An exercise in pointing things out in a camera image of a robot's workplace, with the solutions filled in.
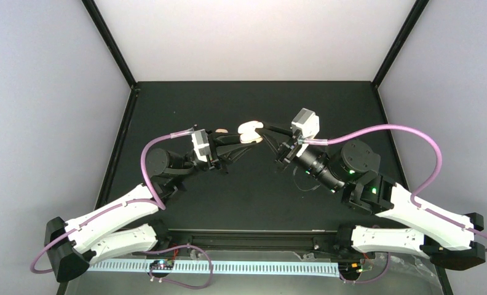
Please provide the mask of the beige earbud charging case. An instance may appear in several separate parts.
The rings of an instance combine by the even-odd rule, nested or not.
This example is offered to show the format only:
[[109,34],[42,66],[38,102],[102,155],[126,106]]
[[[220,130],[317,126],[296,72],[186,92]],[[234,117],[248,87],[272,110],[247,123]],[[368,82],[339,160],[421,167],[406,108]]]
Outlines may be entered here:
[[240,142],[242,144],[260,143],[263,138],[256,131],[256,129],[263,128],[264,124],[257,120],[252,120],[239,125],[237,132],[239,133]]

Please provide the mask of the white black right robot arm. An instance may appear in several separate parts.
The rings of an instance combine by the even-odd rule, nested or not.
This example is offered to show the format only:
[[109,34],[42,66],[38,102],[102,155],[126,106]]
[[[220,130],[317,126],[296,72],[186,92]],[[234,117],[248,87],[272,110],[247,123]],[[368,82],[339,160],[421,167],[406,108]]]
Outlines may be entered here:
[[478,213],[457,214],[442,209],[409,191],[379,171],[381,157],[360,136],[381,130],[400,130],[426,140],[436,164],[428,182],[442,166],[437,143],[411,127],[382,124],[333,139],[316,138],[317,128],[293,124],[290,130],[259,124],[257,134],[268,140],[280,165],[296,164],[332,193],[341,193],[342,203],[353,210],[389,219],[399,229],[342,226],[333,240],[338,256],[354,252],[385,251],[428,259],[449,270],[467,270],[486,261],[486,248],[476,241],[484,229]]

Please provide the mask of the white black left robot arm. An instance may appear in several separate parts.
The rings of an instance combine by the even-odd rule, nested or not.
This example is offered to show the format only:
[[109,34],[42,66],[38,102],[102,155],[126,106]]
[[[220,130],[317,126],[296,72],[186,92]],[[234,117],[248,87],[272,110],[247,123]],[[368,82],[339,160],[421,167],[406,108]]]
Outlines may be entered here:
[[143,181],[116,201],[78,218],[57,216],[46,224],[44,247],[30,265],[35,274],[52,273],[59,283],[83,275],[90,266],[134,252],[153,252],[162,239],[159,223],[124,226],[166,208],[166,187],[178,190],[183,178],[221,169],[258,143],[256,131],[207,132],[193,128],[157,137],[140,155]]

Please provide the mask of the small green circuit board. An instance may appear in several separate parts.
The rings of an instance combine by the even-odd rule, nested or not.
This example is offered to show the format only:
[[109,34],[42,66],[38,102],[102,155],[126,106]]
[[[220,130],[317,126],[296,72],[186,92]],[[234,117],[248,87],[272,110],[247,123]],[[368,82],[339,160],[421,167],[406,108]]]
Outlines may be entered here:
[[149,269],[152,270],[153,272],[155,271],[171,271],[173,270],[175,265],[174,260],[168,260],[168,259],[157,259],[150,263]]

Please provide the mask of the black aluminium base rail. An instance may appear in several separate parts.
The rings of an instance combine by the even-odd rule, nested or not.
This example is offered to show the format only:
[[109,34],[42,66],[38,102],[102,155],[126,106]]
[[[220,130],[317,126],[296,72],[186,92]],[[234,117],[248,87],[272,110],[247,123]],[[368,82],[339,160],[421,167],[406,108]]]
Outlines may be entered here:
[[377,276],[382,278],[389,272],[398,272],[422,280],[431,285],[443,288],[443,272],[429,263],[428,259],[418,254],[408,254],[397,250],[372,248],[355,248],[352,243],[352,229],[340,227],[331,231],[208,231],[208,230],[170,230],[157,229],[157,244],[149,252],[172,249],[180,253],[179,245],[193,245],[204,251],[279,251],[305,255],[313,254],[317,259],[329,259],[338,264],[339,273],[347,281],[361,282],[359,262],[371,263],[384,258],[383,269]]

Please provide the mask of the black left frame post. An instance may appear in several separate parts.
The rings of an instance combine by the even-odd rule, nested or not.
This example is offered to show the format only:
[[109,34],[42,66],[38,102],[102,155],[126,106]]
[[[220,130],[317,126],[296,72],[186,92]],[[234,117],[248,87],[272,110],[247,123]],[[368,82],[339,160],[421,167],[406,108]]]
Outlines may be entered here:
[[95,25],[97,31],[99,32],[102,40],[104,41],[108,51],[113,57],[117,67],[119,68],[121,74],[123,75],[126,83],[131,89],[136,87],[137,81],[134,78],[117,42],[114,39],[104,17],[102,16],[97,4],[93,0],[82,0],[88,15],[90,16],[93,24]]

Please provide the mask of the black frame post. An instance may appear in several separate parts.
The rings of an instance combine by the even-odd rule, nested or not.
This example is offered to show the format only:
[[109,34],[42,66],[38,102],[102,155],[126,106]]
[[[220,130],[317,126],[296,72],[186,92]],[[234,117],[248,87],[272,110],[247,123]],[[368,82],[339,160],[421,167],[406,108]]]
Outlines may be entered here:
[[134,78],[117,42],[114,39],[104,17],[102,16],[97,4],[93,0],[82,0],[88,15],[90,16],[93,24],[95,25],[97,31],[99,32],[102,40],[104,41],[108,51],[113,57],[117,67],[119,68],[121,74],[123,75],[126,83],[131,89],[136,87],[137,81]]
[[425,11],[428,3],[429,0],[416,0],[413,3],[413,6],[406,16],[403,25],[399,29],[392,45],[389,48],[389,51],[387,52],[376,75],[374,76],[374,79],[371,82],[374,89],[378,90],[380,88],[382,82],[389,73],[400,51],[402,50],[405,42],[412,33],[412,30],[418,23],[422,13]]

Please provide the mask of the black right frame post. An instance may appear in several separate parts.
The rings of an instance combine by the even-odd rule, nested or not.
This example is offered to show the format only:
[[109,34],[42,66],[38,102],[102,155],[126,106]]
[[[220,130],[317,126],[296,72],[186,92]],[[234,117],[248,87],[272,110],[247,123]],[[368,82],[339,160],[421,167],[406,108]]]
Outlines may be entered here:
[[376,75],[374,76],[374,79],[371,82],[374,89],[378,90],[380,88],[382,82],[389,73],[400,51],[402,50],[405,42],[412,33],[412,30],[418,23],[422,13],[425,11],[428,3],[429,0],[416,0],[413,3],[413,6],[406,16],[403,25],[399,29],[392,45],[389,48],[389,51],[387,52]]

